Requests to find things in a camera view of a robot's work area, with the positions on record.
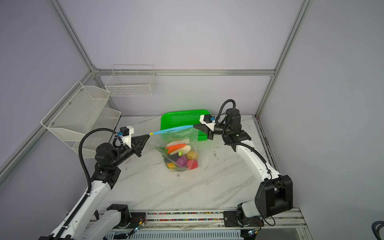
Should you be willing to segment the white toy radish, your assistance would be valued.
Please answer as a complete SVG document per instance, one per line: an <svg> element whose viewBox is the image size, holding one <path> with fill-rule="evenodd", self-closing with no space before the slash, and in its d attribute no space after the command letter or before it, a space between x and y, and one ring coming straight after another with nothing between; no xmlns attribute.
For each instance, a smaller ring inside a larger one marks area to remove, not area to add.
<svg viewBox="0 0 384 240"><path fill-rule="evenodd" d="M169 155L174 155L174 154L178 153L180 156L182 156L182 155L187 154L188 152L190 152L191 149L192 149L191 146L185 145L185 146L182 146L179 149L175 149L174 151L170 152Z"/></svg>

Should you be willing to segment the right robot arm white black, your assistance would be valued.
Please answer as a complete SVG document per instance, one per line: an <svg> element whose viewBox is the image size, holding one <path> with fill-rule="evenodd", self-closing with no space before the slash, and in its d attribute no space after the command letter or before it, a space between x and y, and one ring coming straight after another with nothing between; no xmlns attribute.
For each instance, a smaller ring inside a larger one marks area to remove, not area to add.
<svg viewBox="0 0 384 240"><path fill-rule="evenodd" d="M253 219L265 221L293 208L292 179L288 175L281 175L256 150L252 138L242 129L238 109L228 109L221 122L210 114L201 115L199 122L194 125L195 129L207 134L209 140L215 135L221 136L225 145L232 147L260 182L255 198L238 205L237 226L245 227Z"/></svg>

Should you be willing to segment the orange yellow toy corn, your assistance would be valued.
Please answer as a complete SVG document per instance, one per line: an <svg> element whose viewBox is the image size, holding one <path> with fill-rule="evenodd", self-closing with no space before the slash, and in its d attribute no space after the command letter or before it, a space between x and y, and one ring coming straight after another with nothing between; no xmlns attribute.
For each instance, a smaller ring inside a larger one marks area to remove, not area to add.
<svg viewBox="0 0 384 240"><path fill-rule="evenodd" d="M178 166L175 163L168 163L167 168L170 170L175 170L178 168Z"/></svg>

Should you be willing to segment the dark toy eggplant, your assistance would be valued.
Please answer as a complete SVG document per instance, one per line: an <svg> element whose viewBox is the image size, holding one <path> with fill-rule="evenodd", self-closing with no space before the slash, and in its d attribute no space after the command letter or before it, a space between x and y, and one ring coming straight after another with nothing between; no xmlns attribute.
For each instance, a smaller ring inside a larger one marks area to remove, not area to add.
<svg viewBox="0 0 384 240"><path fill-rule="evenodd" d="M176 164L177 163L177 160L180 158L181 156L178 154L178 153L176 153L176 154L174 154L174 155L166 155L165 156L165 162L167 163L167 164L169 164L169 163L174 163L174 164Z"/></svg>

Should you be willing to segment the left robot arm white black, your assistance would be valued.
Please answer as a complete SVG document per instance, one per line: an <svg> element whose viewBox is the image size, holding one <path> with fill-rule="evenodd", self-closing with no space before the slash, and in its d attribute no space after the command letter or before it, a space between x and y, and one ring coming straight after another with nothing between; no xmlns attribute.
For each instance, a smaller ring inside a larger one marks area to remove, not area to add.
<svg viewBox="0 0 384 240"><path fill-rule="evenodd" d="M131 228L131 236L143 227L145 217L133 218L128 205L112 204L102 216L98 214L98 207L117 183L121 173L119 165L133 155L140 157L150 136L131 137L123 131L111 131L121 144L103 143L97 147L97 163L91 175L85 165L83 144L98 131L86 134L79 145L79 159L87 179L86 191L63 222L48 236L41 236L41 240L104 240L114 228Z"/></svg>

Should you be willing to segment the clear zip top bag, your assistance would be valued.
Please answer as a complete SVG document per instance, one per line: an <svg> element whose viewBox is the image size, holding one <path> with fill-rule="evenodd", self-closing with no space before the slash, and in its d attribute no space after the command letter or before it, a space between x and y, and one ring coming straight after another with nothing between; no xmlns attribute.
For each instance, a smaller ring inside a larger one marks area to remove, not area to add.
<svg viewBox="0 0 384 240"><path fill-rule="evenodd" d="M150 133L150 143L162 155L167 169L184 172L199 167L198 136L193 126L181 126Z"/></svg>

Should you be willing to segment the orange toy carrot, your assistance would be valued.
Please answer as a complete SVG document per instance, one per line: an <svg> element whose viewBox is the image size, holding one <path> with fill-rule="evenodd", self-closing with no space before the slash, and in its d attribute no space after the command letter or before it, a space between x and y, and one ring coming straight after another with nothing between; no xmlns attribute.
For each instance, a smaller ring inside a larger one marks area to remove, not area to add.
<svg viewBox="0 0 384 240"><path fill-rule="evenodd" d="M181 148L182 146L185 146L185 145L186 144L177 144L177 145L167 146L165 148L160 147L160 152L163 153L163 154L169 155L170 152L174 151L175 149L179 149L179 148Z"/></svg>

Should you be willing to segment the yellow toy potato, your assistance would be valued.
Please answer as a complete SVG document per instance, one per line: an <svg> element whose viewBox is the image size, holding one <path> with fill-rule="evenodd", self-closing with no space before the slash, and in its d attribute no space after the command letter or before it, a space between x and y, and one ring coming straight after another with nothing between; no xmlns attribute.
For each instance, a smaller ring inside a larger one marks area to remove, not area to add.
<svg viewBox="0 0 384 240"><path fill-rule="evenodd" d="M197 160L199 158L198 152L190 151L186 154L188 160Z"/></svg>

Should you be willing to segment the purple toy turnip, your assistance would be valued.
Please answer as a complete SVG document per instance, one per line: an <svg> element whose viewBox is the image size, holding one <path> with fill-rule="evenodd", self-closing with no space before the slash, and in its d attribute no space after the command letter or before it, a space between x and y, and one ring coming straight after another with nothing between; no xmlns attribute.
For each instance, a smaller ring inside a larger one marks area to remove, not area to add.
<svg viewBox="0 0 384 240"><path fill-rule="evenodd" d="M180 167L180 168L185 168L187 165L188 165L188 159L185 155L182 155L181 157L179 157L177 160L176 160L176 164Z"/></svg>

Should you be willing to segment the red toy pepper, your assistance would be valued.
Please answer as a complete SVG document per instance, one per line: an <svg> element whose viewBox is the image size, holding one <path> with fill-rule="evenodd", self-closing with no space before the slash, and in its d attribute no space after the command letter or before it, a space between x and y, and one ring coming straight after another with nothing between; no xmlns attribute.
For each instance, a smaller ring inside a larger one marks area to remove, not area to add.
<svg viewBox="0 0 384 240"><path fill-rule="evenodd" d="M196 169L199 166L197 160L188 160L187 162L187 168L188 170Z"/></svg>

